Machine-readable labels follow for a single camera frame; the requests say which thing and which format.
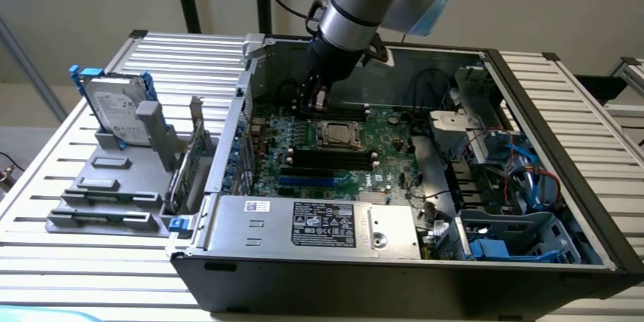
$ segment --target capacitor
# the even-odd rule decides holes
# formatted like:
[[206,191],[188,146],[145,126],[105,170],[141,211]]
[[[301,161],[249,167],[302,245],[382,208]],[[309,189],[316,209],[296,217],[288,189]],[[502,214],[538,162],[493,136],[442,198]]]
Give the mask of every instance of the capacitor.
[[400,123],[400,119],[398,119],[397,117],[393,117],[393,116],[392,116],[392,117],[389,117],[389,118],[386,119],[386,123],[388,123],[390,126],[397,126],[397,125],[398,125],[398,123]]

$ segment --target power supply label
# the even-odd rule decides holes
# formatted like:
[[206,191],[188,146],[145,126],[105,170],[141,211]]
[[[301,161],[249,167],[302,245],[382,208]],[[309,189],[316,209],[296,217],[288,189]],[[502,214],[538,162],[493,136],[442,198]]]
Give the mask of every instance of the power supply label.
[[353,205],[293,203],[290,241],[300,247],[354,248]]

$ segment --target metal slatted platform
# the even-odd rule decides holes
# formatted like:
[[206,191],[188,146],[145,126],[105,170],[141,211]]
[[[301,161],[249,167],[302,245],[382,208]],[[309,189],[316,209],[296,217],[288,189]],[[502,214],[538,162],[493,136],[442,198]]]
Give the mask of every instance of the metal slatted platform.
[[[242,71],[242,42],[234,37],[149,33],[128,42],[108,70],[149,70],[168,122],[180,133],[190,130],[190,95],[202,96],[206,128],[218,134]],[[534,104],[548,121],[560,124],[557,137],[644,255],[644,225],[637,223],[637,213],[644,213],[641,167],[629,161],[625,147],[601,128],[601,120],[574,97],[569,80],[540,54],[504,56],[518,79],[530,82]],[[0,303],[72,309],[109,321],[304,320],[210,316],[201,311],[166,261],[164,238],[45,232],[46,214],[92,154],[94,129],[81,101],[0,203]],[[605,180],[618,182],[613,194],[605,194]],[[540,321],[640,321],[642,299],[644,287],[634,287],[608,301],[576,301]]]

